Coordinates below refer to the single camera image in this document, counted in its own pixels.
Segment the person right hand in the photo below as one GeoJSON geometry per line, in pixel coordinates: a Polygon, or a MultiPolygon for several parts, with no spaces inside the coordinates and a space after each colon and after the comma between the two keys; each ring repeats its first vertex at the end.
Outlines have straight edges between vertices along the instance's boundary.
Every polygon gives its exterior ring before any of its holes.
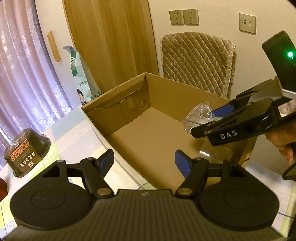
{"type": "Polygon", "coordinates": [[[270,130],[265,134],[266,138],[286,158],[289,164],[293,163],[292,143],[295,143],[295,122],[286,123],[270,130]]]}

